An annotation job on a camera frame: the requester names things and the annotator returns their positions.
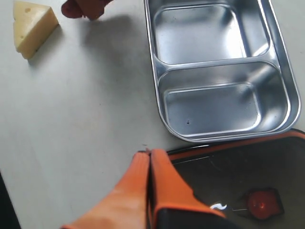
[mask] cheese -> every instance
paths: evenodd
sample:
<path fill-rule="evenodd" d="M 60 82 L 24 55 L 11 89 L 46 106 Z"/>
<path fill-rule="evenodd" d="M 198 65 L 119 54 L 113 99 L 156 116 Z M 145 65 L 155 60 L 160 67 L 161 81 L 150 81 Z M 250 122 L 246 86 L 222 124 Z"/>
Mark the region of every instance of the cheese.
<path fill-rule="evenodd" d="M 58 21 L 51 7 L 15 1 L 14 43 L 17 52 L 30 59 L 52 34 Z"/>

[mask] red object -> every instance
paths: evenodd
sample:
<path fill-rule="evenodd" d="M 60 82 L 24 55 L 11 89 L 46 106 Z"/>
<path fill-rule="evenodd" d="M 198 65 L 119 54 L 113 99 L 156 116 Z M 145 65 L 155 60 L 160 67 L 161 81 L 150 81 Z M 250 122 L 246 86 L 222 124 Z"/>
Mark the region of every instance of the red object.
<path fill-rule="evenodd" d="M 105 6 L 112 0 L 67 0 L 61 7 L 61 12 L 67 18 L 87 17 L 96 20 L 104 14 Z"/>
<path fill-rule="evenodd" d="M 247 207 L 256 219 L 268 219 L 284 213 L 279 194 L 274 188 L 250 192 Z"/>

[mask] stainless steel tray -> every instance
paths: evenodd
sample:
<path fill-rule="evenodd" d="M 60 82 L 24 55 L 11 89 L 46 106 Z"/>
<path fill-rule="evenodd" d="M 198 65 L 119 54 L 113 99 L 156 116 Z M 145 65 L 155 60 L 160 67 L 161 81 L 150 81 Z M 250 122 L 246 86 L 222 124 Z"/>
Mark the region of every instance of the stainless steel tray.
<path fill-rule="evenodd" d="M 278 134 L 300 96 L 269 0 L 144 0 L 161 119 L 189 142 Z"/>

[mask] white surface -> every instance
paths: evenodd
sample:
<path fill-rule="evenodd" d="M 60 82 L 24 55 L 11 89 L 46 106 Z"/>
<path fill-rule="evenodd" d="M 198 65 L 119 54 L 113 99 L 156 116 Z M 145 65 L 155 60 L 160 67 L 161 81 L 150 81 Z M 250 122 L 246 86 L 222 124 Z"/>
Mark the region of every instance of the white surface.
<path fill-rule="evenodd" d="M 63 17 L 64 0 L 32 2 L 51 5 L 61 29 L 28 63 L 12 0 L 0 1 L 0 169 L 22 228 L 56 229 L 106 195 L 138 149 L 186 143 L 159 119 L 143 0 L 114 0 L 94 23 Z M 305 1 L 273 3 L 305 101 Z"/>

